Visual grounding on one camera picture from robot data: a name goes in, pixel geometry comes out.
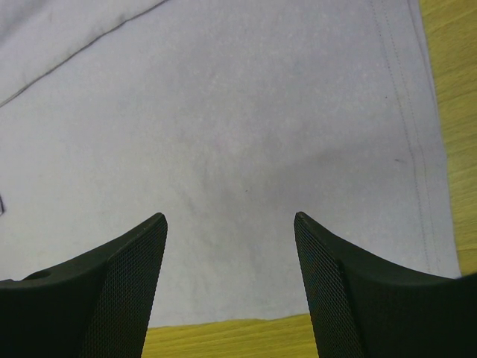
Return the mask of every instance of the black plastic part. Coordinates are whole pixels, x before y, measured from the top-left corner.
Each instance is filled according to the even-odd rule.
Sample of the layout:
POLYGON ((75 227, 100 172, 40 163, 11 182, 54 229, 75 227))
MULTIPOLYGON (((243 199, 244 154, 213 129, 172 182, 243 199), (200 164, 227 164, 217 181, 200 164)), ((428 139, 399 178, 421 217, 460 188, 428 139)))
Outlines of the black plastic part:
POLYGON ((167 235, 156 214, 79 257, 0 282, 0 357, 140 358, 167 235))
POLYGON ((396 265, 305 213, 294 227, 320 358, 477 357, 477 274, 396 265))

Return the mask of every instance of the white cloth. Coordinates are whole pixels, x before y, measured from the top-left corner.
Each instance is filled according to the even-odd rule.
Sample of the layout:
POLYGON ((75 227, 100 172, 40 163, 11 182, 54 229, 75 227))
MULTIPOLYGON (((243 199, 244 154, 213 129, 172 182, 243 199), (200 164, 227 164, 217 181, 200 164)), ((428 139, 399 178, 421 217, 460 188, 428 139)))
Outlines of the white cloth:
POLYGON ((0 108, 0 279, 160 211, 151 326, 304 313, 299 210, 387 260, 458 276, 418 11, 171 0, 104 36, 0 108))
POLYGON ((102 34, 164 0, 0 0, 0 106, 102 34))

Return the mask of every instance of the stitching line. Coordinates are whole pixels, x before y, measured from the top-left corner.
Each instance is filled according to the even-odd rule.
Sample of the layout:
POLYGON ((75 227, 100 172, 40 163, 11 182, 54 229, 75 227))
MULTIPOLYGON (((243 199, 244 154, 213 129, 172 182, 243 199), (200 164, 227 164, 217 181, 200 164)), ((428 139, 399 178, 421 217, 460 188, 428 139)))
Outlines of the stitching line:
MULTIPOLYGON (((391 75, 391 81, 393 83, 393 88, 394 88, 394 95, 396 96, 396 100, 397 100, 397 104, 398 104, 398 108, 399 108, 399 114, 401 116, 401 120, 402 120, 403 127, 404 127, 406 142, 408 143, 409 154, 411 155, 413 173, 414 173, 414 188, 415 188, 416 195, 417 195, 417 204, 418 204, 418 208, 419 208, 419 217, 420 217, 420 227, 421 227, 421 233, 422 233, 422 237, 423 237, 423 241, 424 241, 424 254, 425 254, 425 257, 426 257, 426 268, 427 268, 427 271, 430 271, 429 252, 427 250, 426 232, 424 230, 424 223, 423 223, 423 208, 422 208, 422 202, 421 202, 421 199, 420 199, 419 187, 417 185, 416 158, 414 156, 414 152, 412 151, 411 140, 409 139, 408 128, 407 128, 405 120, 404 120, 404 113, 403 113, 403 109, 402 109, 402 103, 401 103, 401 101, 399 99, 399 96, 398 96, 397 86, 396 86, 396 82, 394 80, 394 74, 393 74, 393 71, 391 70, 391 64, 389 62, 388 53, 386 52, 386 47, 385 47, 385 44, 384 44, 384 39, 383 39, 383 36, 382 36, 381 28, 379 27, 379 23, 378 23, 378 20, 377 20, 376 8, 374 7, 373 0, 369 0, 369 3, 370 3, 370 6, 371 6, 371 9, 373 11, 373 18, 374 18, 374 22, 376 24, 376 28, 378 30, 379 40, 380 40, 382 48, 384 50, 386 65, 388 67, 389 74, 391 75)), ((386 12, 386 8, 384 7, 383 0, 381 0, 381 4, 382 4, 383 8, 385 9, 385 18, 386 18, 386 22, 388 24, 389 33, 391 34, 391 29, 390 29, 389 20, 388 20, 388 14, 386 12)), ((393 44, 394 53, 396 54, 396 46, 394 45, 394 39, 393 39, 392 36, 391 36, 391 42, 393 44)))
POLYGON ((429 186, 428 186, 428 181, 427 181, 426 157, 424 157, 423 146, 420 143, 419 131, 417 129, 417 123, 416 123, 416 116, 414 115, 414 108, 412 107, 412 101, 411 101, 411 96, 409 95, 408 86, 406 85, 406 81, 404 79, 404 74, 402 73, 402 67, 401 67, 401 61, 399 59, 399 54, 397 53, 396 46, 394 45, 393 34, 391 32, 391 27, 389 25, 389 20, 388 20, 388 14, 386 12, 386 7, 384 6, 383 0, 381 0, 381 3, 383 4, 383 7, 385 9, 385 18, 386 18, 386 23, 388 24, 389 36, 391 37, 391 42, 393 44, 394 54, 396 55, 397 64, 398 64, 398 67, 399 67, 399 73, 401 74, 401 81, 404 84, 404 90, 405 90, 406 98, 408 99, 408 106, 409 106, 409 110, 411 111, 411 118, 412 118, 412 122, 414 124, 414 131, 416 132, 417 147, 419 149, 421 157, 423 158, 424 187, 426 188, 427 206, 429 208, 429 219, 431 221, 431 232, 432 232, 431 240, 432 240, 432 244, 434 246, 434 252, 436 252, 435 240, 434 240, 434 234, 435 234, 435 232, 434 232, 434 222, 432 221, 432 212, 431 212, 431 198, 429 197, 429 186))

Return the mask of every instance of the stain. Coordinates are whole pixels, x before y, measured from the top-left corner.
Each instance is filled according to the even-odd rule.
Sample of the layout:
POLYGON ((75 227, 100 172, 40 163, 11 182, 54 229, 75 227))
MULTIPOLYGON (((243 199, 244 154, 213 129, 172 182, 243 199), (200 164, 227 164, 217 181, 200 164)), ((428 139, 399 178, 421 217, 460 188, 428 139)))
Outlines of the stain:
POLYGON ((3 200, 1 199, 0 196, 0 216, 2 216, 5 212, 5 205, 3 204, 3 200))

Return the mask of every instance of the yellow wooden surface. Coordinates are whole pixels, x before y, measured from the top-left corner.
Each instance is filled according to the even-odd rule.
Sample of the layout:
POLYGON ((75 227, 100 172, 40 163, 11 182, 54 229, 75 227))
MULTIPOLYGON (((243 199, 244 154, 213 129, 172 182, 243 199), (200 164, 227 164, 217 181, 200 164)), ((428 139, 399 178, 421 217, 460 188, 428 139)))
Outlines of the yellow wooden surface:
MULTIPOLYGON (((463 274, 477 271, 477 1, 421 0, 434 72, 455 239, 463 274)), ((148 331, 144 358, 317 357, 308 315, 148 331)))

